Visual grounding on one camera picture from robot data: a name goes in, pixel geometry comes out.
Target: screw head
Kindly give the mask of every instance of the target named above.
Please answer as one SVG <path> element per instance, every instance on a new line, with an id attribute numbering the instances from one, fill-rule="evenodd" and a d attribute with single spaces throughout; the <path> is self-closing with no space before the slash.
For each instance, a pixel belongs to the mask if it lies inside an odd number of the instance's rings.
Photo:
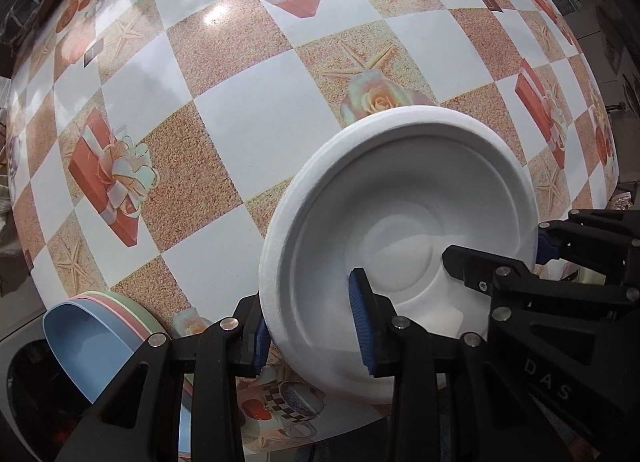
<path id="1" fill-rule="evenodd" d="M 166 336 L 158 332 L 156 334 L 152 334 L 151 337 L 149 337 L 148 341 L 149 345 L 153 346 L 154 348 L 161 347 L 166 343 Z"/>
<path id="2" fill-rule="evenodd" d="M 638 301 L 640 299 L 640 290 L 635 287 L 626 289 L 626 298 L 632 302 Z"/>
<path id="3" fill-rule="evenodd" d="M 482 337 L 475 332 L 467 332 L 462 338 L 465 344 L 472 348 L 479 347 L 482 344 Z"/>
<path id="4" fill-rule="evenodd" d="M 496 321 L 507 321 L 511 317 L 511 309 L 509 307 L 494 308 L 491 317 Z"/>
<path id="5" fill-rule="evenodd" d="M 407 328 L 411 324 L 411 321 L 409 320 L 408 317 L 393 316 L 391 318 L 391 324 L 394 327 L 396 327 L 397 329 L 404 330 L 405 328 Z"/>
<path id="6" fill-rule="evenodd" d="M 222 328 L 222 330 L 233 330 L 234 328 L 236 328 L 240 323 L 238 322 L 238 320 L 234 317 L 225 317 L 222 321 L 220 321 L 220 328 Z"/>

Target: metal screw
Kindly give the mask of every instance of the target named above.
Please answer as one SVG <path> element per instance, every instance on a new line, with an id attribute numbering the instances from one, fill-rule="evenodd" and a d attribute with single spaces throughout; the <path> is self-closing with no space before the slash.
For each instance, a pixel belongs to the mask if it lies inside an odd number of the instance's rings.
<path id="1" fill-rule="evenodd" d="M 400 330 L 404 330 L 405 328 L 407 328 L 410 324 L 411 321 L 409 320 L 408 317 L 404 317 L 404 316 L 393 316 L 391 318 L 391 324 L 400 329 Z"/>
<path id="2" fill-rule="evenodd" d="M 626 289 L 626 298 L 629 301 L 638 301 L 640 299 L 640 290 L 635 287 Z"/>
<path id="3" fill-rule="evenodd" d="M 153 346 L 154 348 L 161 347 L 165 343 L 166 343 L 166 336 L 159 332 L 149 337 L 149 345 Z"/>
<path id="4" fill-rule="evenodd" d="M 511 317 L 511 309 L 509 307 L 494 308 L 491 317 L 496 321 L 507 321 Z"/>
<path id="5" fill-rule="evenodd" d="M 222 321 L 220 321 L 220 328 L 222 330 L 233 330 L 239 325 L 239 322 L 234 317 L 225 317 Z"/>
<path id="6" fill-rule="evenodd" d="M 470 347 L 479 347 L 482 344 L 482 337 L 480 337 L 478 334 L 476 334 L 475 332 L 467 332 L 463 339 L 465 340 L 465 343 L 470 346 Z"/>

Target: disposable paper bowl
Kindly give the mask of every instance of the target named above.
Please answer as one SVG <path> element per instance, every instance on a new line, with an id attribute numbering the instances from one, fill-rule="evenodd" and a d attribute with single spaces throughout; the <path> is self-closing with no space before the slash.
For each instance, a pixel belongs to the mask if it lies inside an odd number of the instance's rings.
<path id="1" fill-rule="evenodd" d="M 494 131 L 460 112 L 395 108 L 338 133 L 293 179 L 262 249 L 260 302 L 289 365 L 321 390 L 390 402 L 392 379 L 362 364 L 347 280 L 427 330 L 485 333 L 489 298 L 449 277 L 452 244 L 532 267 L 538 213 L 530 177 Z"/>

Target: white bowl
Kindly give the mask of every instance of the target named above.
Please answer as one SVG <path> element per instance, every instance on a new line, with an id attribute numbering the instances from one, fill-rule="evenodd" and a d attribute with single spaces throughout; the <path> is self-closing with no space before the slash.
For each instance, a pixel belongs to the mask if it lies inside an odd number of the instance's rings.
<path id="1" fill-rule="evenodd" d="M 471 117 L 389 109 L 322 146 L 282 197 L 262 249 L 260 302 L 289 365 L 321 390 L 390 402 L 391 378 L 362 364 L 348 275 L 364 267 L 400 315 L 451 337 L 486 332 L 489 297 L 447 275 L 455 243 L 532 267 L 538 212 L 530 177 Z"/>

